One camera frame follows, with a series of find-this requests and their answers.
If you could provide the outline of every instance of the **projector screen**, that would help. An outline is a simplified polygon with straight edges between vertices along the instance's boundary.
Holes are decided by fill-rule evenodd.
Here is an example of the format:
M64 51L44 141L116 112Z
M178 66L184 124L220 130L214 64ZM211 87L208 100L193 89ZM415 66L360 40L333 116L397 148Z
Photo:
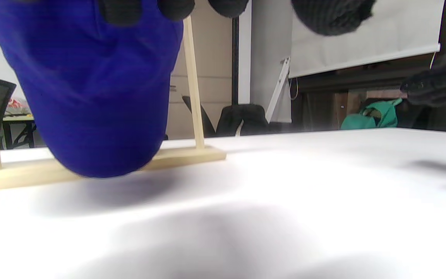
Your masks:
M439 51L444 0L377 0L354 33L323 37L293 16L290 78Z

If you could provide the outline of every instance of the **black glove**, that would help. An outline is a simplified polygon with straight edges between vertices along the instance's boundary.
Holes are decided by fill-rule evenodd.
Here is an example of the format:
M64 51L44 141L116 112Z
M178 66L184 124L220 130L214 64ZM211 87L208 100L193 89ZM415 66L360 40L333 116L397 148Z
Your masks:
M36 2L39 0L18 0ZM142 16L142 0L97 0L106 22L116 26L135 25ZM194 0L157 0L166 18L181 21L195 7ZM239 17L249 0L208 0L213 9L224 17ZM336 36L354 32L367 18L376 0L292 0L300 21L313 32Z
M337 36L354 32L372 16L376 0L292 0L299 20L313 32Z
M407 93L407 99L415 105L446 105L446 65L407 78L400 90Z

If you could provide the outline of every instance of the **white tabletop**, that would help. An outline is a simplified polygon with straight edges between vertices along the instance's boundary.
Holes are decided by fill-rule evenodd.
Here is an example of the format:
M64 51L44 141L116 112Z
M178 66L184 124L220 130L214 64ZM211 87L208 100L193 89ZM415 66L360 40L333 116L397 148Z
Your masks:
M207 142L228 159L0 191L0 278L446 278L446 133Z

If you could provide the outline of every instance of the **blue cloth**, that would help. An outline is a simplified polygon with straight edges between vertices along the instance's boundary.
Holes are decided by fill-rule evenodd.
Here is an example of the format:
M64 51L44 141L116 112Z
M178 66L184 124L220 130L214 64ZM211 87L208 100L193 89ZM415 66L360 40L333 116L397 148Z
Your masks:
M39 133L66 168L87 177L135 171L166 132L182 22L143 0L138 25L111 26L95 0L0 0L0 46Z

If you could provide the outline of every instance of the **green bag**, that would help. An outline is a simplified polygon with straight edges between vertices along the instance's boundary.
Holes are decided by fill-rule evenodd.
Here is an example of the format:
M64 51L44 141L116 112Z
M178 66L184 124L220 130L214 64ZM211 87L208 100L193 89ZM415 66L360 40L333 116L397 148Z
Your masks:
M398 119L395 106L400 104L402 99L393 101L379 101L372 103L358 114L348 115L342 123L340 129L372 129L397 127Z

